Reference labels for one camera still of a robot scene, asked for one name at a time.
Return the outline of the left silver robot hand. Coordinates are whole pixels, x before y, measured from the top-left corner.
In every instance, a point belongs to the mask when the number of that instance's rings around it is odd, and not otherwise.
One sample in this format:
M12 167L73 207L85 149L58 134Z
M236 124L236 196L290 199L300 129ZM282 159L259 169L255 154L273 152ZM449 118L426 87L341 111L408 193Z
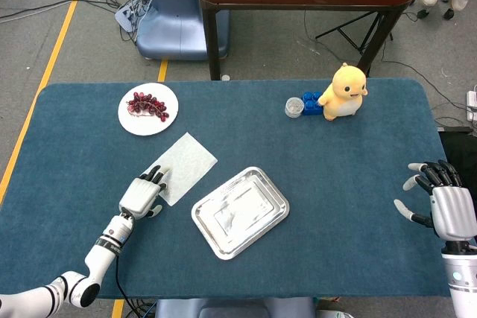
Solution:
M135 178L119 201L119 210L135 220L154 217L162 211L162 205L154 205L159 193L167 188L162 181L164 171L160 165L152 167L147 173Z

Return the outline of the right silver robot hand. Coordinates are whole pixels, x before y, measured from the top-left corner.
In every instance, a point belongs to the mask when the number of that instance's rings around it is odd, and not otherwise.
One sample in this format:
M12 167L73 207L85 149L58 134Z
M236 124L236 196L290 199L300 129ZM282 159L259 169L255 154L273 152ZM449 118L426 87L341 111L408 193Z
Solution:
M429 195L431 214L424 216L411 211L401 200L395 199L398 212L411 222L435 230L444 241L468 241L476 236L476 213L473 199L453 165L437 162L412 162L408 168L417 174L402 185L404 191L415 186Z

